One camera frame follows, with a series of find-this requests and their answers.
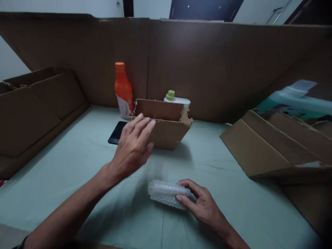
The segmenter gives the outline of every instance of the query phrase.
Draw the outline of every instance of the green bottle cap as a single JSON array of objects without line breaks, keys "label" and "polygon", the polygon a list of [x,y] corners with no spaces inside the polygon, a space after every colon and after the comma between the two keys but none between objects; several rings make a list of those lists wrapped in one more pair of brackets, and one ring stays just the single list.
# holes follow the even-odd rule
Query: green bottle cap
[{"label": "green bottle cap", "polygon": [[166,94],[166,99],[167,100],[173,100],[175,97],[175,92],[173,90],[169,90],[168,93]]}]

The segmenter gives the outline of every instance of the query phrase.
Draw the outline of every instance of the black phone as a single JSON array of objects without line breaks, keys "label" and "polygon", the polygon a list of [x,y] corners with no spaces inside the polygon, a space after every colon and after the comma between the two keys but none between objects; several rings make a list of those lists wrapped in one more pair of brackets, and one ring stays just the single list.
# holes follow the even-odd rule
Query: black phone
[{"label": "black phone", "polygon": [[123,121],[119,121],[117,126],[115,126],[114,131],[112,132],[110,138],[108,139],[108,143],[109,144],[118,144],[120,137],[121,137],[121,133],[122,133],[122,129],[124,128],[124,126],[127,124],[127,122],[123,122]]}]

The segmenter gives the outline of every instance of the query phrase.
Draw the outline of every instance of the plastic container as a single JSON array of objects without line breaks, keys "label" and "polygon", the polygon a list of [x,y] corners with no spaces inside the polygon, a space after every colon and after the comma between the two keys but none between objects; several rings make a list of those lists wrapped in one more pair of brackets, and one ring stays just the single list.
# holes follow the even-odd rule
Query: plastic container
[{"label": "plastic container", "polygon": [[298,80],[293,85],[272,93],[255,109],[258,113],[268,110],[297,116],[302,120],[320,118],[332,114],[332,102],[305,96],[317,83]]},{"label": "plastic container", "polygon": [[116,78],[114,90],[118,99],[120,115],[123,119],[128,119],[133,112],[132,89],[125,71],[123,62],[116,62]]},{"label": "plastic container", "polygon": [[164,102],[180,103],[183,104],[183,108],[188,108],[190,105],[189,99],[175,97],[175,92],[173,90],[168,91],[164,98]]}]

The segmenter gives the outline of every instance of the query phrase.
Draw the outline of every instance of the hand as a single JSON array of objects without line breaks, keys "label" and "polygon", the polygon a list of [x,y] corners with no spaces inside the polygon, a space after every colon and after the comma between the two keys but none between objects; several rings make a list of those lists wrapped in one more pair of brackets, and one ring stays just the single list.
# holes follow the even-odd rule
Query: hand
[{"label": "hand", "polygon": [[190,179],[181,180],[177,185],[190,189],[197,201],[193,203],[188,197],[183,195],[176,195],[176,200],[215,232],[221,241],[228,245],[229,248],[249,248],[227,221],[206,188],[201,187]]},{"label": "hand", "polygon": [[197,198],[196,203],[193,203],[186,196],[175,196],[176,200],[192,212],[198,220],[202,221],[214,232],[217,232],[220,227],[229,226],[225,216],[222,214],[210,192],[206,188],[201,187],[190,179],[181,180],[177,185],[190,189]]},{"label": "hand", "polygon": [[140,114],[123,128],[114,158],[106,165],[109,174],[117,182],[146,163],[153,149],[153,143],[146,146],[146,142],[155,124],[155,120],[143,118],[143,114]]}]

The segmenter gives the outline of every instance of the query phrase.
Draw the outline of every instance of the white bottle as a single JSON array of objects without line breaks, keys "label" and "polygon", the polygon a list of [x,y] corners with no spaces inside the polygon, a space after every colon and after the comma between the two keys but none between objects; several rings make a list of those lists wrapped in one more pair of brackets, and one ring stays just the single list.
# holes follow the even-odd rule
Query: white bottle
[{"label": "white bottle", "polygon": [[183,108],[188,108],[190,105],[189,99],[175,97],[175,92],[173,90],[168,91],[166,97],[164,98],[164,102],[180,103],[183,104]]}]

